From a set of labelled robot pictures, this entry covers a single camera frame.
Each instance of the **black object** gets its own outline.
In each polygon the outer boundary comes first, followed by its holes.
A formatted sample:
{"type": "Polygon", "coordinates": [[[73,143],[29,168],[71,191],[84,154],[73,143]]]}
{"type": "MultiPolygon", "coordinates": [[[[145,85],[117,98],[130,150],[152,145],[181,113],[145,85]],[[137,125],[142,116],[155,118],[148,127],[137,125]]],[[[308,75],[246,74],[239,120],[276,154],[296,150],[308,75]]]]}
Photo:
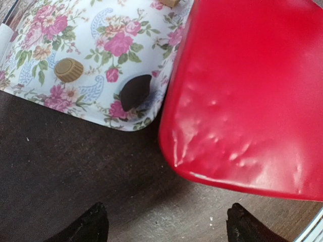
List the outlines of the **black object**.
{"type": "Polygon", "coordinates": [[[105,207],[96,203],[66,229],[44,242],[106,242],[108,231],[105,207]]]}
{"type": "Polygon", "coordinates": [[[120,93],[121,106],[125,112],[137,108],[149,96],[151,78],[151,75],[143,75],[126,83],[120,93]]]}
{"type": "Polygon", "coordinates": [[[228,210],[229,242],[288,242],[272,232],[239,203],[228,210]]]}

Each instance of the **leaf-shaped chocolate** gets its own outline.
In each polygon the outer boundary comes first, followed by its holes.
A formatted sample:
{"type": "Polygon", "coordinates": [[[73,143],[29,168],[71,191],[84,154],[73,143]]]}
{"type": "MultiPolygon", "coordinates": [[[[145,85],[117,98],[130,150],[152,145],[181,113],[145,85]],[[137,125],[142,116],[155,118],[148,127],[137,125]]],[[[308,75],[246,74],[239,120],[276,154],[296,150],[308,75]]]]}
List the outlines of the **leaf-shaped chocolate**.
{"type": "Polygon", "coordinates": [[[140,106],[148,97],[151,75],[138,76],[125,84],[120,93],[122,109],[125,112],[140,106]]]}

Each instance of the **floral tray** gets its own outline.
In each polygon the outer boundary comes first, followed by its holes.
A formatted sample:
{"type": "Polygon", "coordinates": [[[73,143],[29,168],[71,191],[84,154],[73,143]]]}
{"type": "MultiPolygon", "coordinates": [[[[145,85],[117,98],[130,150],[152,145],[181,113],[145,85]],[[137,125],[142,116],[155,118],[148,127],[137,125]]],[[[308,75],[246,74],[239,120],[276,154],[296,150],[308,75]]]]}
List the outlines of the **floral tray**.
{"type": "Polygon", "coordinates": [[[160,109],[192,4],[19,0],[0,28],[8,43],[0,44],[0,90],[113,129],[140,130],[160,109]],[[72,83],[53,70],[67,57],[84,66],[72,83]],[[120,91],[141,75],[151,77],[149,95],[125,112],[120,91]]]}

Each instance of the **red vinyl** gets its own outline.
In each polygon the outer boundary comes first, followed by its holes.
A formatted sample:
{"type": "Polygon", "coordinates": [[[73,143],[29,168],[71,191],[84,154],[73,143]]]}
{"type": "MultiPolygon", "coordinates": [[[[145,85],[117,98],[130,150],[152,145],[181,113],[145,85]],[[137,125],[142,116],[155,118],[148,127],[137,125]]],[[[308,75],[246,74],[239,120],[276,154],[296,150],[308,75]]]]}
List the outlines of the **red vinyl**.
{"type": "Polygon", "coordinates": [[[323,201],[323,9],[196,0],[159,131],[194,182],[323,201]]]}

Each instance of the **floor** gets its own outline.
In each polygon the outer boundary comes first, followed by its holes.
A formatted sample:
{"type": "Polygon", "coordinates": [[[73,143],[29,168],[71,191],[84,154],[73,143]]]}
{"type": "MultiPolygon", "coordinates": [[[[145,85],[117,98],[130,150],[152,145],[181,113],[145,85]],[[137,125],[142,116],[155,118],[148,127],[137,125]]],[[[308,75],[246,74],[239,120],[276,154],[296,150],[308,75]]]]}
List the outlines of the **floor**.
{"type": "Polygon", "coordinates": [[[227,241],[235,202],[293,240],[322,207],[188,182],[167,166],[158,125],[118,132],[0,92],[0,241],[43,241],[99,201],[111,242],[227,241]]]}

